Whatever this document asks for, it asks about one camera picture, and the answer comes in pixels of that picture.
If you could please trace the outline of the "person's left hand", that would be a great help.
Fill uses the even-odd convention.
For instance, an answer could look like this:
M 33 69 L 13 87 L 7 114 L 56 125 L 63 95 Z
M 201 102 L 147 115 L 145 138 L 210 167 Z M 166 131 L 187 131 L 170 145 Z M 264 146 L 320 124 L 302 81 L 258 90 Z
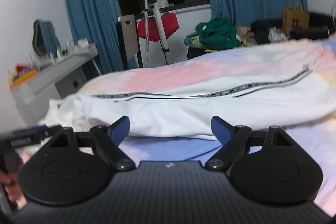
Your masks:
M 1 171 L 0 180 L 11 202 L 16 202 L 21 198 L 23 193 L 18 183 L 18 172 L 10 172 L 7 174 Z

